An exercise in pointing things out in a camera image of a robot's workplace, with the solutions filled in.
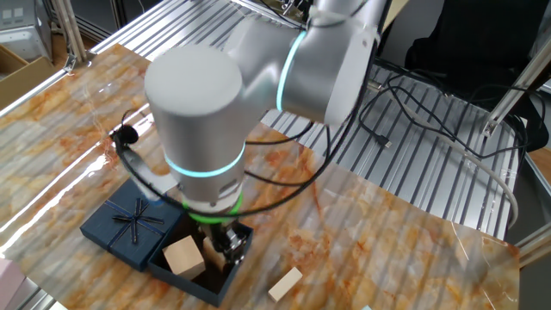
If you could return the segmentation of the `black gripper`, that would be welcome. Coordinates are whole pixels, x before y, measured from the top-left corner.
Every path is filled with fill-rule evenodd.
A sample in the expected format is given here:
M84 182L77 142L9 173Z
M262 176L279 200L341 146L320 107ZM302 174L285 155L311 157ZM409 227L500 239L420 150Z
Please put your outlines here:
M203 223L201 229L217 249L223 249L229 264L237 265L243 261L248 233L240 226L236 227L236 220Z

